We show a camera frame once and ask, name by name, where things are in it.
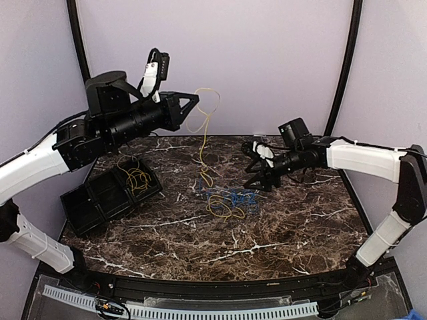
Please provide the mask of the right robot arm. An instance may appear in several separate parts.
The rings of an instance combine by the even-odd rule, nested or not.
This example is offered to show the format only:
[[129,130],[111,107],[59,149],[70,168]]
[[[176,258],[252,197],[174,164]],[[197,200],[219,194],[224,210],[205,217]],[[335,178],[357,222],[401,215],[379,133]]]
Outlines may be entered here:
[[297,118],[279,127],[282,153],[260,141],[245,142],[242,152],[252,159],[246,168],[253,177],[246,189],[270,192],[281,178],[301,169],[355,171],[391,181],[398,186],[391,212],[347,260],[340,283],[355,289],[378,260],[417,224],[426,219],[426,154],[419,145],[393,148],[371,145],[346,137],[312,135]]

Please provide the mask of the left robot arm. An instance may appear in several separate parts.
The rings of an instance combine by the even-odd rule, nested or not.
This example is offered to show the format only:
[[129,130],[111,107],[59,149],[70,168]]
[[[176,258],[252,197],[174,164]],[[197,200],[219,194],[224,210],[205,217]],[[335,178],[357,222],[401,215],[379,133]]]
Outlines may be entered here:
[[62,245],[20,213],[13,197],[52,177],[73,172],[156,129],[177,131],[199,103],[195,93],[159,91],[165,75],[146,75],[140,89],[125,71],[109,71],[85,83],[89,108],[60,121],[34,146],[1,164],[1,242],[38,259],[80,291],[94,285],[80,250]]

